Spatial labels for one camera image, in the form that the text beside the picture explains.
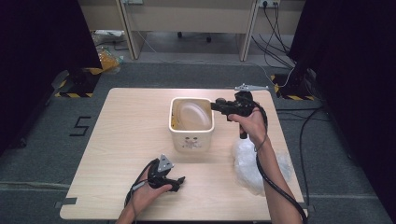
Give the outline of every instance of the wrist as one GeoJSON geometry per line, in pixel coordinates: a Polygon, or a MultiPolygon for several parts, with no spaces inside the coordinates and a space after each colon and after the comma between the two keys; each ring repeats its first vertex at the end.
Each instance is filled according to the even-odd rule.
{"type": "Polygon", "coordinates": [[[122,212],[116,224],[133,223],[134,219],[135,219],[134,206],[132,205],[131,202],[128,202],[127,205],[122,209],[122,212]]]}
{"type": "Polygon", "coordinates": [[[258,144],[255,145],[255,149],[257,153],[263,153],[264,151],[272,150],[272,145],[271,145],[271,140],[268,138],[268,136],[258,144]]]}

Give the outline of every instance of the plastic bag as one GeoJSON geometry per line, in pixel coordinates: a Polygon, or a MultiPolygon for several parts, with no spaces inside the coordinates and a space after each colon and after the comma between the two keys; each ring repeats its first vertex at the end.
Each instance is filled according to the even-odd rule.
{"type": "MultiPolygon", "coordinates": [[[[234,169],[238,183],[248,188],[254,195],[265,196],[262,175],[256,163],[254,144],[249,139],[238,139],[233,145],[234,169]]],[[[276,153],[280,171],[288,182],[292,174],[292,166],[286,153],[276,153]]]]}
{"type": "Polygon", "coordinates": [[[118,73],[120,71],[120,63],[122,63],[122,58],[115,57],[106,47],[100,47],[96,49],[98,51],[98,56],[103,69],[90,68],[90,72],[93,75],[98,75],[103,72],[110,72],[112,74],[118,73]]]}

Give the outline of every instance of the white bucket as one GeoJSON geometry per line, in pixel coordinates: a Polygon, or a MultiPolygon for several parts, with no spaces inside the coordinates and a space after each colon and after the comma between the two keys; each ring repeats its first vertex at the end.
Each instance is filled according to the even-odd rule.
{"type": "Polygon", "coordinates": [[[169,130],[175,150],[203,152],[210,149],[214,113],[206,98],[177,97],[169,112],[169,130]]]}

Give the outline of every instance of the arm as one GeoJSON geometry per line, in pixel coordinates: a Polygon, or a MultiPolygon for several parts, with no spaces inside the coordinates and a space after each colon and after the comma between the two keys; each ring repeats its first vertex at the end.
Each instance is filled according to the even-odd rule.
{"type": "MultiPolygon", "coordinates": [[[[276,154],[272,148],[270,138],[266,136],[264,121],[259,109],[255,108],[253,113],[247,118],[238,115],[229,115],[228,118],[232,121],[239,122],[243,131],[248,133],[253,144],[256,147],[260,147],[257,148],[257,154],[262,169],[267,176],[294,198],[288,184],[280,172],[276,154]]],[[[264,190],[273,223],[302,223],[301,216],[297,209],[265,181],[264,190]]]]}
{"type": "MultiPolygon", "coordinates": [[[[146,169],[145,173],[142,175],[140,180],[148,178],[149,168],[146,169]]],[[[151,205],[155,199],[157,199],[161,194],[170,190],[172,185],[164,185],[158,189],[153,189],[148,183],[145,183],[143,187],[137,189],[131,200],[126,204],[122,210],[119,219],[116,224],[131,224],[136,219],[143,210],[145,210],[149,205],[151,205]]]]}

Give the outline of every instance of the hazard tape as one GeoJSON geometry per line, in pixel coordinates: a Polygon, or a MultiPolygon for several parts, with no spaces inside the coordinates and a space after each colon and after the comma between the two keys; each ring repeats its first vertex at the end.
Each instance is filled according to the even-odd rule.
{"type": "Polygon", "coordinates": [[[287,99],[287,100],[310,100],[310,101],[315,100],[315,98],[312,95],[283,94],[282,88],[279,88],[278,84],[283,86],[285,83],[285,78],[282,79],[282,83],[278,83],[278,82],[280,82],[280,80],[275,75],[272,75],[271,79],[272,79],[273,83],[275,84],[274,90],[275,90],[277,98],[283,98],[283,99],[287,99]]]}
{"type": "Polygon", "coordinates": [[[83,98],[83,97],[92,97],[93,96],[93,93],[92,93],[93,90],[83,89],[83,90],[80,90],[80,92],[70,91],[70,90],[73,90],[74,84],[72,81],[70,81],[68,79],[68,76],[69,75],[67,75],[64,78],[64,81],[59,86],[58,92],[55,93],[56,97],[83,98]]]}
{"type": "Polygon", "coordinates": [[[82,97],[92,97],[92,93],[73,93],[73,92],[57,92],[56,97],[68,97],[68,98],[82,98],[82,97]]]}

